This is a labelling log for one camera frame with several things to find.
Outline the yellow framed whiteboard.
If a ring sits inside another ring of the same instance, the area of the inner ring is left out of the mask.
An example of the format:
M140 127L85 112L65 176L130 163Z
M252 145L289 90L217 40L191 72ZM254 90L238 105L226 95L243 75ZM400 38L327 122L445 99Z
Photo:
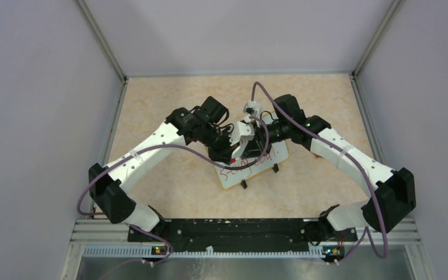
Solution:
M251 123L254 128L255 123L259 123L253 119L246 117L241 120L244 123ZM233 124L229 124L224 127L223 132L229 132L231 134L233 130ZM274 164L280 164L289 158L289 147L287 143L283 141L277 141L277 136L273 136L273 131L270 129L270 144L271 150L267 155L262 157L242 159L237 158L234 163L224 164L217 162L224 167L216 167L216 173L222 188L230 189L234 186L240 185L242 180L249 180L252 177L259 175L260 173L271 169Z

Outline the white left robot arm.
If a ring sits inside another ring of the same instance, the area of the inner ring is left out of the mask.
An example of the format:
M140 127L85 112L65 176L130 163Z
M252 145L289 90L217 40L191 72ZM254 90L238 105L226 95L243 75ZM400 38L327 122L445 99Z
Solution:
M102 166L95 163L88 170L89 195L112 224L127 223L141 228L150 241L163 236L159 215L149 206L129 196L143 176L173 151L200 142L208 149L230 149L229 134L217 123L227 119L229 110L209 96L192 110L175 109L160 126L134 149Z

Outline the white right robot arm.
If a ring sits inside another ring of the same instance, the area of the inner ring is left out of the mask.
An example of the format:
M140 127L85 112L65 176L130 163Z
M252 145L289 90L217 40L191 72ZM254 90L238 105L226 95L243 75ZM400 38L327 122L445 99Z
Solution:
M309 152L328 160L352 179L368 199L349 205L334 205L320 214L322 238L335 240L343 230L371 227L388 233L416 207L414 175L406 168L388 167L345 140L323 118L306 117L295 96L286 94L272 102L277 118L259 125L254 142L263 147L291 140Z

